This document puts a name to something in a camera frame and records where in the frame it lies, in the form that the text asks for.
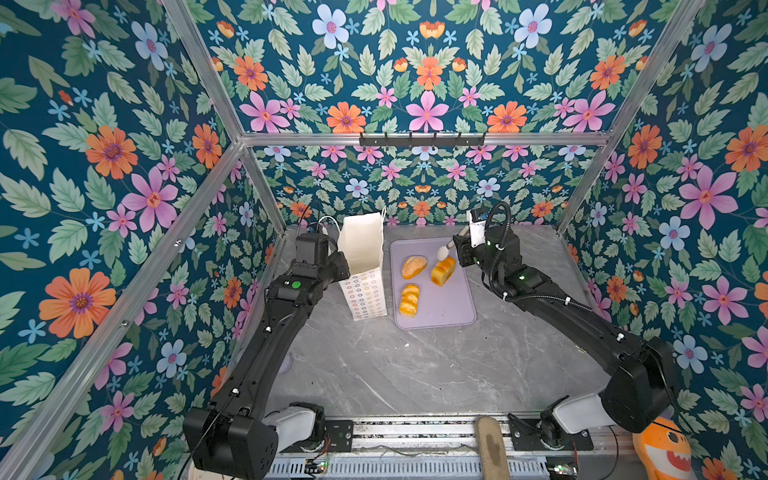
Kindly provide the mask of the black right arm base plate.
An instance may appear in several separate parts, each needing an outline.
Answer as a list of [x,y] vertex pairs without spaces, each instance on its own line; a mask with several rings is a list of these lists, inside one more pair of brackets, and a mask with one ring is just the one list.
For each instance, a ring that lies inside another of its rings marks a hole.
[[508,413],[507,423],[516,451],[592,451],[594,449],[591,435],[587,430],[569,434],[550,417],[523,418]]

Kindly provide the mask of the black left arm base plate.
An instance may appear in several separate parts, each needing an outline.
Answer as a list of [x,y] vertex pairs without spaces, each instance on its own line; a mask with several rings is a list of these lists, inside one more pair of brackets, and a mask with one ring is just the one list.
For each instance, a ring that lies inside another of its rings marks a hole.
[[352,451],[355,423],[349,419],[326,420],[322,435],[314,435],[307,440],[294,444],[285,453],[305,453],[319,455],[322,452],[349,453]]

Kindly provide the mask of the printed white paper bag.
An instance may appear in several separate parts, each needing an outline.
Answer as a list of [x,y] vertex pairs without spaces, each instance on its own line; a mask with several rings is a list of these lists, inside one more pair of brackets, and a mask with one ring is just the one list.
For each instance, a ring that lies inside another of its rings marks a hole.
[[341,224],[333,217],[319,219],[320,229],[332,225],[338,234],[338,249],[345,255],[350,277],[340,281],[354,321],[387,315],[382,274],[384,213],[346,216]]

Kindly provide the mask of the long segmented yellow bread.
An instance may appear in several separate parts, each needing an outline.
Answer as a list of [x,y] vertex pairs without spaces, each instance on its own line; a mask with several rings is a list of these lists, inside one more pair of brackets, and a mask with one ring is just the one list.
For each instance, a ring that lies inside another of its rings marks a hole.
[[398,311],[402,316],[413,318],[418,313],[420,287],[414,284],[406,285],[400,298]]

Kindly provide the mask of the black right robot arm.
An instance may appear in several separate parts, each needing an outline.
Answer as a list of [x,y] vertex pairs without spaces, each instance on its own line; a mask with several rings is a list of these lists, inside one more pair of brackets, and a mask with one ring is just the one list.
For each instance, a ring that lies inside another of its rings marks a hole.
[[524,263],[520,239],[510,228],[492,227],[480,243],[458,234],[444,249],[461,266],[478,267],[497,298],[553,326],[608,374],[604,388],[544,410],[542,432],[577,434],[617,425],[639,434],[672,406],[679,392],[672,347],[658,337],[645,340],[625,331],[574,300],[550,276]]

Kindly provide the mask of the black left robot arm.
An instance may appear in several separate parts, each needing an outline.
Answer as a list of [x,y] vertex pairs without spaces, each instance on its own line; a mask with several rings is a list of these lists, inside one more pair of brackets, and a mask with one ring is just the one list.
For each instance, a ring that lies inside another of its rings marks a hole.
[[277,454],[315,448],[326,439],[323,407],[306,402],[269,412],[267,402],[289,349],[329,285],[349,279],[336,242],[321,232],[296,239],[296,256],[264,295],[261,319],[232,372],[204,408],[183,422],[191,467],[232,479],[262,479]]

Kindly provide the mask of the yellow loaf bread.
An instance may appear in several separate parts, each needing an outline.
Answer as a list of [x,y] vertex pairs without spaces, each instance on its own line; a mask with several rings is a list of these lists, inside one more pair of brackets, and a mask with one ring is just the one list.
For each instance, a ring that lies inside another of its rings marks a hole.
[[456,260],[446,257],[439,260],[431,271],[430,279],[438,287],[442,287],[451,278],[456,270]]

